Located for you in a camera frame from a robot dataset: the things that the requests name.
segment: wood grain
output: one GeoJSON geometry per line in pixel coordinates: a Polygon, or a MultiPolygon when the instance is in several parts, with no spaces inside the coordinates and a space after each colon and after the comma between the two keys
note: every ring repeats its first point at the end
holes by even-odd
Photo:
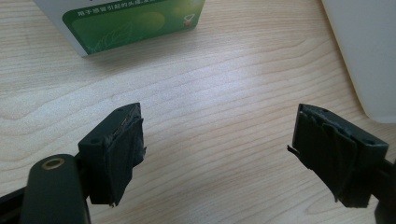
{"type": "Polygon", "coordinates": [[[207,0],[196,29],[80,58],[30,0],[0,2],[0,195],[140,102],[146,160],[93,223],[374,223],[286,150],[299,103],[390,143],[362,111],[318,0],[207,0]]]}

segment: white object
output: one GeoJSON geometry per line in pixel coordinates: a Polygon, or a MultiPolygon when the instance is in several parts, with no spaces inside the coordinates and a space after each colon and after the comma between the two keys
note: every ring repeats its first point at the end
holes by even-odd
{"type": "Polygon", "coordinates": [[[396,0],[322,0],[365,113],[396,123],[396,0]]]}

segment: green box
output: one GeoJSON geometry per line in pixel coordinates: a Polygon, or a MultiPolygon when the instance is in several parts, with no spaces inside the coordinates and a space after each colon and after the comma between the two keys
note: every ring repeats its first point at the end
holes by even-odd
{"type": "Polygon", "coordinates": [[[194,28],[205,0],[35,0],[79,55],[194,28]]]}

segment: cardboard box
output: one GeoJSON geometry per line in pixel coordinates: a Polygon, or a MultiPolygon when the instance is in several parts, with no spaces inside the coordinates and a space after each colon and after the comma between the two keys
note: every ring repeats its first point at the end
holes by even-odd
{"type": "Polygon", "coordinates": [[[79,55],[194,28],[205,0],[35,0],[79,55]]]}

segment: black plastic part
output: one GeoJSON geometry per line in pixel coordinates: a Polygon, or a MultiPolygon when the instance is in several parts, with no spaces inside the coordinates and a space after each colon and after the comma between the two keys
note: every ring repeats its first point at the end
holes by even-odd
{"type": "Polygon", "coordinates": [[[389,162],[387,170],[378,171],[378,185],[375,188],[374,196],[379,199],[375,209],[375,220],[377,224],[396,223],[396,162],[391,166],[389,162]]]}
{"type": "Polygon", "coordinates": [[[300,105],[292,148],[346,207],[367,207],[389,145],[334,113],[300,105]]]}
{"type": "Polygon", "coordinates": [[[140,104],[114,110],[79,143],[92,203],[118,205],[146,154],[140,104]]]}
{"type": "Polygon", "coordinates": [[[91,223],[73,156],[51,156],[32,167],[21,224],[36,223],[91,223]]]}
{"type": "Polygon", "coordinates": [[[24,190],[18,189],[0,198],[0,224],[19,222],[24,190]]]}

